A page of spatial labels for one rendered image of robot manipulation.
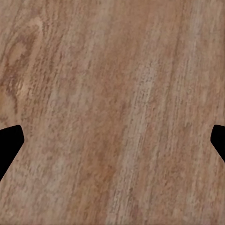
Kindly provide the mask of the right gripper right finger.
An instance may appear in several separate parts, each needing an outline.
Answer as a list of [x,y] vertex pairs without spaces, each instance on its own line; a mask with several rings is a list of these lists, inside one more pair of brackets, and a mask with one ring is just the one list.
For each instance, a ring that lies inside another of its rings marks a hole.
[[210,141],[225,162],[225,127],[214,125]]

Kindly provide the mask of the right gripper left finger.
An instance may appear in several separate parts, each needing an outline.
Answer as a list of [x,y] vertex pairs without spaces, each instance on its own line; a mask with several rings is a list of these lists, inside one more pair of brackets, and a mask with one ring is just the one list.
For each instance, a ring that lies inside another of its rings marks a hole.
[[0,130],[0,181],[24,143],[20,125]]

